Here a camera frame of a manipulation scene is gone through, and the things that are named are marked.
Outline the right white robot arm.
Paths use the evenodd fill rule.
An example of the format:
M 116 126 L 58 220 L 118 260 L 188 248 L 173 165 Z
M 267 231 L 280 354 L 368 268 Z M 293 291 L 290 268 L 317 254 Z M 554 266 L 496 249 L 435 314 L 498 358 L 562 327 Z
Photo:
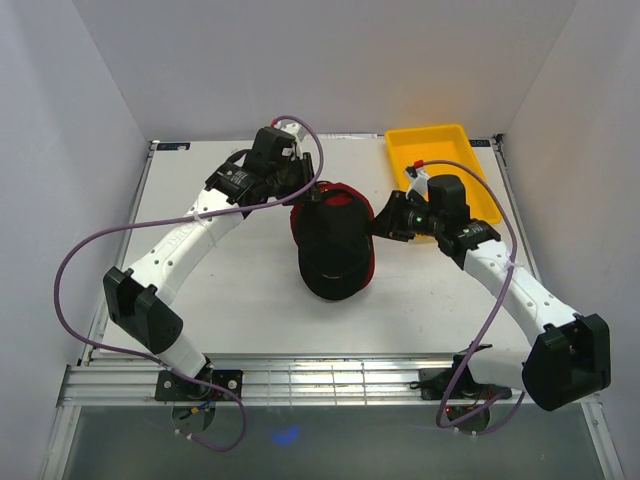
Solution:
M 445 256 L 495 297 L 530 345 L 521 353 L 473 342 L 443 373 L 446 391 L 474 397 L 486 386 L 515 389 L 553 411 L 610 386 L 606 321 L 578 313 L 517 265 L 515 248 L 487 222 L 472 218 L 457 176 L 416 180 L 408 192 L 393 191 L 371 231 L 395 241 L 434 238 Z

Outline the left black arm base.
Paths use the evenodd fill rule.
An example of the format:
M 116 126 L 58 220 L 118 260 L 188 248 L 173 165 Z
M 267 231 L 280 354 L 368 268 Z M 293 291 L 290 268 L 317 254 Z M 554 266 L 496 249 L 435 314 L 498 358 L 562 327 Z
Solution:
M 232 369 L 214 369 L 202 382 L 207 386 L 185 380 L 169 371 L 161 371 L 153 398 L 160 402 L 232 401 L 232 396 L 242 396 L 244 372 Z

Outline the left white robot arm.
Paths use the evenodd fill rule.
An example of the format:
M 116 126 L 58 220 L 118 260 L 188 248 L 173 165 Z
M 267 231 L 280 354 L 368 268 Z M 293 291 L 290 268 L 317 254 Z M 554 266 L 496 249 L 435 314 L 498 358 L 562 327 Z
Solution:
M 310 132 L 292 117 L 259 129 L 250 148 L 231 154 L 207 178 L 183 221 L 126 269 L 113 267 L 103 278 L 110 320 L 180 372 L 177 386 L 190 399 L 210 392 L 212 366 L 170 305 L 195 267 L 252 211 L 268 202 L 318 199 L 321 168 L 300 149 Z

